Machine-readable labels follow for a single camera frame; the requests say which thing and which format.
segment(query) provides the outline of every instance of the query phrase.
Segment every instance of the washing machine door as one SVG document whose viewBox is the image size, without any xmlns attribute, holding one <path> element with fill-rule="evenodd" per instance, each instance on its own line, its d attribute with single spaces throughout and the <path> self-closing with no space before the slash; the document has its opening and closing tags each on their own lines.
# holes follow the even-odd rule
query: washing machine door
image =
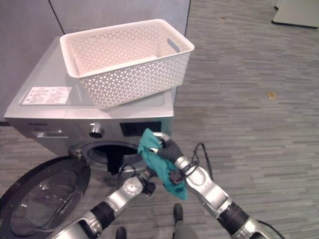
<svg viewBox="0 0 319 239">
<path fill-rule="evenodd" d="M 73 157 L 59 157 L 32 169 L 0 199 L 0 238 L 47 238 L 80 202 L 90 167 Z"/>
</svg>

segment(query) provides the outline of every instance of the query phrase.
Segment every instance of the shoe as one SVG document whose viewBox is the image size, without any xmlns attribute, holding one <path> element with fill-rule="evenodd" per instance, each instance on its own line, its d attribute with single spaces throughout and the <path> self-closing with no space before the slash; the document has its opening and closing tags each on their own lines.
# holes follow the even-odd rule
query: shoe
<svg viewBox="0 0 319 239">
<path fill-rule="evenodd" d="M 175 224 L 177 223 L 177 221 L 183 221 L 183 208 L 181 206 L 181 204 L 176 203 L 174 205 L 174 222 Z"/>
<path fill-rule="evenodd" d="M 126 239 L 126 230 L 124 227 L 120 227 L 116 230 L 115 239 Z"/>
</svg>

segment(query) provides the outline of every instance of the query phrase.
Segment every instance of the teal cloth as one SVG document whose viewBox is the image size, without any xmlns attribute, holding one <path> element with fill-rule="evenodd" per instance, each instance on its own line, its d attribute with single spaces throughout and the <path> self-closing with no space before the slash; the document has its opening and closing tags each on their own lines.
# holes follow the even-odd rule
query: teal cloth
<svg viewBox="0 0 319 239">
<path fill-rule="evenodd" d="M 171 161 L 162 159 L 158 155 L 150 152 L 149 148 L 161 148 L 161 145 L 156 136 L 153 135 L 153 132 L 147 128 L 140 140 L 138 153 L 142 156 L 148 167 L 157 173 L 168 192 L 179 199 L 187 200 L 188 196 L 185 182 L 182 181 L 177 185 L 173 185 L 169 180 L 169 172 L 175 170 L 176 166 Z"/>
</svg>

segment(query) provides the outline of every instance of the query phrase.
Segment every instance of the label sticker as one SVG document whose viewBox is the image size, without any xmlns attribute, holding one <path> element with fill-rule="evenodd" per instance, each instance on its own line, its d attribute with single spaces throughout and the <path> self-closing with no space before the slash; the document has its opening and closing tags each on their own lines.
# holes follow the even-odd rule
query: label sticker
<svg viewBox="0 0 319 239">
<path fill-rule="evenodd" d="M 64 105 L 72 87 L 32 87 L 23 105 Z"/>
</svg>

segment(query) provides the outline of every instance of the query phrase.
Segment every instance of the washing machine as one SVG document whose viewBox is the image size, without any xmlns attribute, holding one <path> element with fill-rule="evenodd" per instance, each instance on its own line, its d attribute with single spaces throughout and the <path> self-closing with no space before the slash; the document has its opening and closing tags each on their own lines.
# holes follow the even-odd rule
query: washing machine
<svg viewBox="0 0 319 239">
<path fill-rule="evenodd" d="M 146 128 L 171 134 L 172 91 L 101 111 L 79 80 L 68 76 L 59 39 L 38 62 L 4 118 L 57 155 L 22 176 L 2 196 L 2 239 L 47 238 L 73 212 L 90 177 L 122 165 L 146 166 L 137 155 Z M 131 173 L 130 167 L 124 168 Z"/>
</svg>

